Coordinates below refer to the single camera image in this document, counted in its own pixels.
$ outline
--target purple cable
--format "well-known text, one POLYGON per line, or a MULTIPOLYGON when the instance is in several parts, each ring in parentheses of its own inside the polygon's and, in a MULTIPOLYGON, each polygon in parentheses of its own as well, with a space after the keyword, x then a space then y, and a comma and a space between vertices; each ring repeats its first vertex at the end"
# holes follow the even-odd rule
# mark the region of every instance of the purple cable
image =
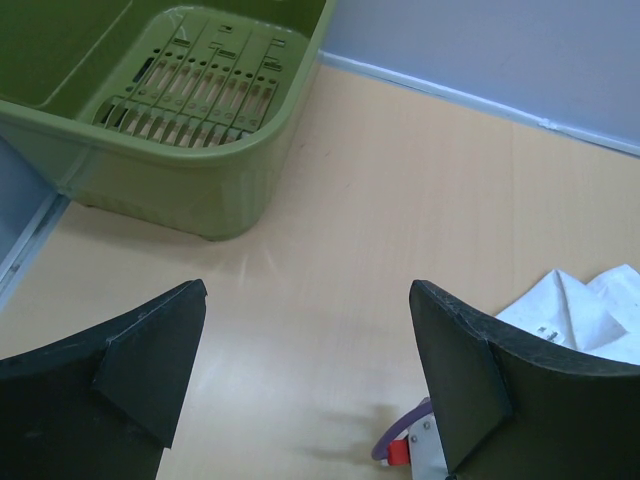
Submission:
POLYGON ((398 435, 407 430, 418 420, 432 413, 433 406, 431 405, 431 400, 425 398, 420 405, 403 415, 400 420, 391 425, 389 429, 384 432, 382 437, 380 437, 380 440, 378 440, 376 445, 373 447, 373 450, 371 450, 371 458, 377 461, 386 459, 389 455, 387 449, 389 448, 389 445, 391 445, 391 442, 393 442, 398 435))

